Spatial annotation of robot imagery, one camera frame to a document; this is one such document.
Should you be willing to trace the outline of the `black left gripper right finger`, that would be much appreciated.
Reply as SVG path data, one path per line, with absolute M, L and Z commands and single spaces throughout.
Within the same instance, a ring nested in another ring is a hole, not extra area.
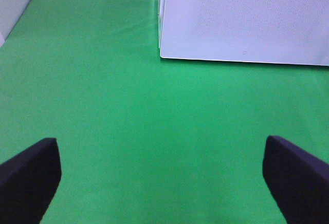
M 328 223 L 328 164 L 290 141 L 266 139 L 262 173 L 287 223 Z

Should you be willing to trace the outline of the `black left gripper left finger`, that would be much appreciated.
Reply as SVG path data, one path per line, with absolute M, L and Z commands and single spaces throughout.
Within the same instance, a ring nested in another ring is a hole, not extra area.
M 1 223 L 40 223 L 62 177 L 56 138 L 44 138 L 1 164 Z

